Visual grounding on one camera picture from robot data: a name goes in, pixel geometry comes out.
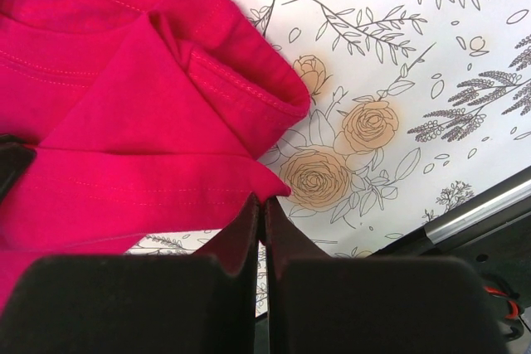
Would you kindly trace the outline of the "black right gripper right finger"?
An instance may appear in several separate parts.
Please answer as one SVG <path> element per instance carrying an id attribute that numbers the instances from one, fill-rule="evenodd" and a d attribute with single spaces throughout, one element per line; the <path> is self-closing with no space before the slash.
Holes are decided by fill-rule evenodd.
<path id="1" fill-rule="evenodd" d="M 273 353 L 504 353 L 479 276 L 459 259 L 327 255 L 264 205 Z"/>

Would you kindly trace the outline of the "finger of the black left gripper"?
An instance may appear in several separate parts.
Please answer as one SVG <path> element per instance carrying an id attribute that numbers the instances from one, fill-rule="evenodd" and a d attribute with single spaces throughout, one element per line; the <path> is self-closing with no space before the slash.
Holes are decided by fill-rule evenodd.
<path id="1" fill-rule="evenodd" d="M 30 167 L 37 152 L 20 138 L 4 133 L 1 135 L 0 156 L 0 201 L 3 201 Z"/>

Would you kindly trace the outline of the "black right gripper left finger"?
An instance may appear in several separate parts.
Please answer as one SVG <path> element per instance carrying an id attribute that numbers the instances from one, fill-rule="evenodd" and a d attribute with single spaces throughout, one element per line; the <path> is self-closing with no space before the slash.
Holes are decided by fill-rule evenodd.
<path id="1" fill-rule="evenodd" d="M 1 316 L 4 353 L 250 353 L 260 203 L 190 255 L 34 262 Z"/>

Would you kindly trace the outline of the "crimson red t shirt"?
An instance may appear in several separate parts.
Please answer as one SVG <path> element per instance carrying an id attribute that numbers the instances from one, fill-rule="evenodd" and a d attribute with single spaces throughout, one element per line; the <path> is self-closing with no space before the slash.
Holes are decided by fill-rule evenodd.
<path id="1" fill-rule="evenodd" d="M 221 229 L 290 189 L 260 163 L 309 111 L 232 0 L 1 0 L 1 130 L 36 158 L 1 203 L 1 297 L 48 254 Z"/>

